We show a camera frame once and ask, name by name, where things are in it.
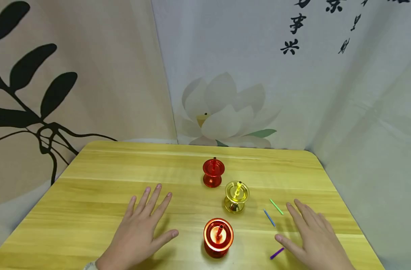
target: wrist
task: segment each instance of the wrist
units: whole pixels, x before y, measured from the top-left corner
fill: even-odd
[[[95,262],[97,270],[125,270],[123,267],[118,265],[117,261],[114,261],[111,256],[108,256],[105,251],[102,256]]]

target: red spinning top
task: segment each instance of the red spinning top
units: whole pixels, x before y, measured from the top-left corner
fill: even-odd
[[[203,181],[207,187],[215,188],[222,183],[222,177],[220,176],[225,171],[225,166],[219,159],[214,157],[213,159],[207,160],[202,166],[202,169],[205,173]]]
[[[204,247],[208,255],[222,258],[234,241],[234,231],[225,219],[211,219],[204,228]]]

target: hand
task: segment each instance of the hand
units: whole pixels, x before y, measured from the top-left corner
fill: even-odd
[[[156,239],[153,238],[154,229],[165,213],[172,197],[172,193],[169,192],[162,204],[151,215],[161,189],[162,185],[158,184],[147,204],[151,190],[150,187],[147,187],[135,211],[136,196],[130,199],[126,213],[111,244],[96,261],[96,267],[99,270],[127,270],[144,261],[171,239],[178,236],[177,230],[171,230]]]
[[[287,208],[300,231],[303,248],[283,235],[276,235],[276,240],[310,270],[355,270],[330,222],[298,199],[294,202],[303,217],[289,202]]]

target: spinning top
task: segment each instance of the spinning top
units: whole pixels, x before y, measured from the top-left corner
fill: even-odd
[[[241,181],[229,182],[225,187],[225,208],[231,213],[240,213],[249,198],[249,188]]]
[[[204,228],[204,247],[208,255],[222,258],[234,241],[234,231],[225,219],[211,219]]]
[[[225,166],[223,163],[216,159],[207,160],[202,166],[204,171],[203,182],[207,187],[216,188],[222,183],[222,177],[220,177],[225,171]]]

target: green stick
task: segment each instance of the green stick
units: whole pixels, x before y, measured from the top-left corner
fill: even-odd
[[[280,210],[280,208],[273,202],[272,199],[270,199],[270,202],[274,205],[274,207],[276,207],[276,209],[283,215],[284,212],[282,212],[282,210]]]

